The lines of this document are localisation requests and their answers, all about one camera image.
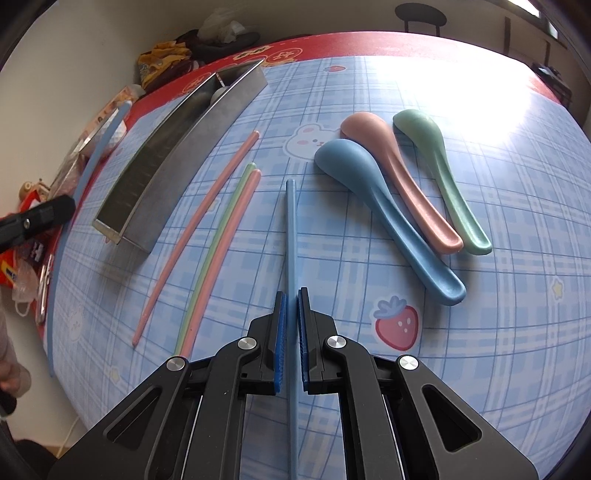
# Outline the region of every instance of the yellow cloth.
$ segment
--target yellow cloth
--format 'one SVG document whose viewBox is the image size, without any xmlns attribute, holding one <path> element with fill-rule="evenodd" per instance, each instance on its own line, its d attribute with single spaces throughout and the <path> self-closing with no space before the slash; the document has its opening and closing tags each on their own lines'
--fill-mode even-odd
<svg viewBox="0 0 591 480">
<path fill-rule="evenodd" d="M 158 75 L 181 60 L 189 59 L 191 50 L 185 48 L 185 43 L 167 41 L 157 43 L 152 51 L 142 53 L 138 58 L 139 77 L 142 88 L 145 89 Z"/>
</svg>

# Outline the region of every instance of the chair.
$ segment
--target chair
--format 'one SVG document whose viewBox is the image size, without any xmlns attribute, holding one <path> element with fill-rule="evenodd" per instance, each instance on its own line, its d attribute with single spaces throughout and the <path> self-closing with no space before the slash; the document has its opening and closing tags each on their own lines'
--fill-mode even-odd
<svg viewBox="0 0 591 480">
<path fill-rule="evenodd" d="M 441 37 L 440 27 L 447 23 L 447 17 L 435 7 L 425 4 L 401 4 L 394 12 L 396 16 L 404 21 L 404 31 L 408 33 L 408 22 L 422 22 L 435 26 L 438 37 Z"/>
</svg>

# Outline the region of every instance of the strawberry print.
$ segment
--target strawberry print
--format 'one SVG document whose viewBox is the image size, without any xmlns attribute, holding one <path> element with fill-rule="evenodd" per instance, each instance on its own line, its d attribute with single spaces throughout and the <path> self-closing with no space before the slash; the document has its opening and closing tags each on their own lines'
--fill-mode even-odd
<svg viewBox="0 0 591 480">
<path fill-rule="evenodd" d="M 413 347 L 418 336 L 418 314 L 406 300 L 397 296 L 390 301 L 380 300 L 374 317 L 375 331 L 386 345 L 401 352 Z"/>
</svg>

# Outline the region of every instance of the blue spoon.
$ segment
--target blue spoon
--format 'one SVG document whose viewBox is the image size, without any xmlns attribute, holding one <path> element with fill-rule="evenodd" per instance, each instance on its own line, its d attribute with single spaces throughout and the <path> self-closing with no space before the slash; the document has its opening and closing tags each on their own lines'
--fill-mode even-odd
<svg viewBox="0 0 591 480">
<path fill-rule="evenodd" d="M 314 155 L 314 162 L 357 195 L 379 218 L 435 301 L 451 306 L 464 299 L 466 287 L 408 223 L 366 149 L 351 140 L 338 138 L 322 145 Z"/>
</svg>

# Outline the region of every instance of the green spoon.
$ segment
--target green spoon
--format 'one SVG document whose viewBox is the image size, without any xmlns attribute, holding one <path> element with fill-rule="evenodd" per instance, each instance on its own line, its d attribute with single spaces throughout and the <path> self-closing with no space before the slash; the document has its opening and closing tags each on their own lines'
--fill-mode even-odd
<svg viewBox="0 0 591 480">
<path fill-rule="evenodd" d="M 492 251 L 491 241 L 474 217 L 453 179 L 441 130 L 437 124 L 419 110 L 404 110 L 394 115 L 394 125 L 410 138 L 435 177 L 441 195 L 452 216 L 453 226 L 472 255 L 487 255 Z"/>
</svg>

